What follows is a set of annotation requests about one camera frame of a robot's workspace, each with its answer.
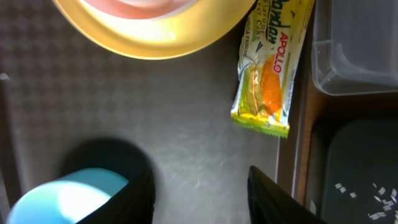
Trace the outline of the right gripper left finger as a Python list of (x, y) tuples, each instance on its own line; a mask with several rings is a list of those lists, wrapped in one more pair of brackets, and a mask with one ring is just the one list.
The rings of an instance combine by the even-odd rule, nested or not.
[(152, 224), (154, 205), (154, 175), (145, 170), (78, 224)]

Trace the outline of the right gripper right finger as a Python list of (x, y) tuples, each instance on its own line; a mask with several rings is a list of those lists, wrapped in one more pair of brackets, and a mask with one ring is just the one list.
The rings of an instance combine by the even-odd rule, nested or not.
[(251, 224), (326, 224), (256, 166), (249, 168), (248, 205)]

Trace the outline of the light blue bowl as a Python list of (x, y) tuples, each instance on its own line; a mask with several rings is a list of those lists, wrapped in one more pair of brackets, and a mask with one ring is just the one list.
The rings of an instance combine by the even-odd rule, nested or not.
[(10, 224), (71, 224), (95, 212), (129, 181), (107, 169), (82, 169), (39, 185), (11, 208)]

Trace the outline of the green yellow snack wrapper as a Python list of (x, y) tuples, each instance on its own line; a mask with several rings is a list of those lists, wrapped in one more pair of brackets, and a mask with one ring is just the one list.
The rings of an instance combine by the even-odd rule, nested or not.
[(286, 138), (294, 80), (315, 0), (260, 0), (239, 48), (234, 122)]

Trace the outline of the leftover rice pile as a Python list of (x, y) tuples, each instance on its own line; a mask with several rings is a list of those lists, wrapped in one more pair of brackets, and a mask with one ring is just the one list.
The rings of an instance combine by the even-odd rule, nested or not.
[(337, 208), (342, 208), (344, 220), (349, 223), (397, 224), (397, 190), (372, 183), (370, 188), (355, 190), (341, 182), (334, 185), (343, 197)]

